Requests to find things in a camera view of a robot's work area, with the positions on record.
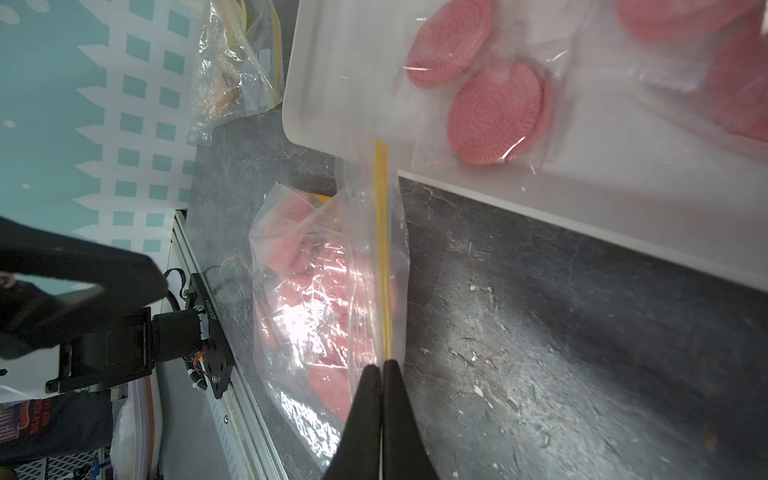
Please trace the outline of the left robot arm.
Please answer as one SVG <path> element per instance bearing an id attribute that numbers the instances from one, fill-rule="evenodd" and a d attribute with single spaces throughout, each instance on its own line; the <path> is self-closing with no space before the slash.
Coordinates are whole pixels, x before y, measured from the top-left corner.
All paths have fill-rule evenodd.
<path id="1" fill-rule="evenodd" d="M 180 306 L 144 254 L 1 221 L 1 401 L 101 391 L 185 361 L 220 399 L 235 366 L 209 288 Z"/>

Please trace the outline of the ziploc bag of cookies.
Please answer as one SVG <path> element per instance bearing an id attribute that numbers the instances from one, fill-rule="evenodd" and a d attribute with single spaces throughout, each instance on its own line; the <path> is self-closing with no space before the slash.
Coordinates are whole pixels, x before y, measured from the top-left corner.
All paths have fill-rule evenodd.
<path id="1" fill-rule="evenodd" d="M 325 197 L 275 184 L 249 232 L 255 363 L 321 469 L 337 450 L 363 369 L 402 360 L 410 252 L 387 145 L 336 164 Z"/>
<path id="2" fill-rule="evenodd" d="M 280 105 L 284 87 L 282 32 L 275 4 L 206 1 L 187 142 L 211 145 L 216 127 Z"/>

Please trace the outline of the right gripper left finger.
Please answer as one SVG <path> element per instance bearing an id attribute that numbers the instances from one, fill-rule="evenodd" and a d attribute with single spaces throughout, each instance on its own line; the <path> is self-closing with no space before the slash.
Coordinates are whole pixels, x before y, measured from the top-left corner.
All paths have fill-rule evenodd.
<path id="1" fill-rule="evenodd" d="M 380 474 L 383 388 L 380 369 L 364 368 L 337 451 L 324 480 L 377 480 Z"/>

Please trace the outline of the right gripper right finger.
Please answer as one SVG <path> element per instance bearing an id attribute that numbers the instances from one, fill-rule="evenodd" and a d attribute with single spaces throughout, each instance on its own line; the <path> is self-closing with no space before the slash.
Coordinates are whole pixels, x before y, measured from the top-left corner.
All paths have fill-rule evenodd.
<path id="1" fill-rule="evenodd" d="M 383 367 L 382 475 L 386 480 L 438 480 L 426 452 L 396 360 Z"/>

